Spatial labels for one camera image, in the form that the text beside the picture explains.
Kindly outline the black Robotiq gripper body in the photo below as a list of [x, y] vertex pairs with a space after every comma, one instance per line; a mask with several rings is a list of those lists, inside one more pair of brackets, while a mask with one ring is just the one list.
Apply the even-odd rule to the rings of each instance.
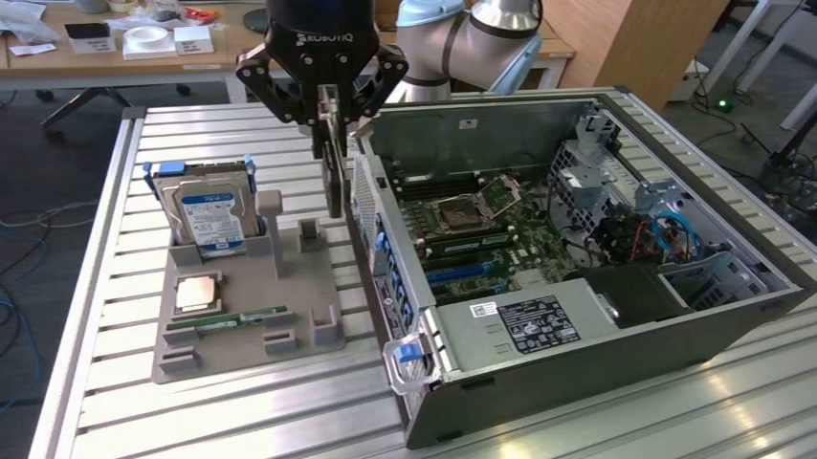
[[292, 0], [266, 3], [270, 57], [307, 94], [352, 81], [379, 48], [374, 3]]

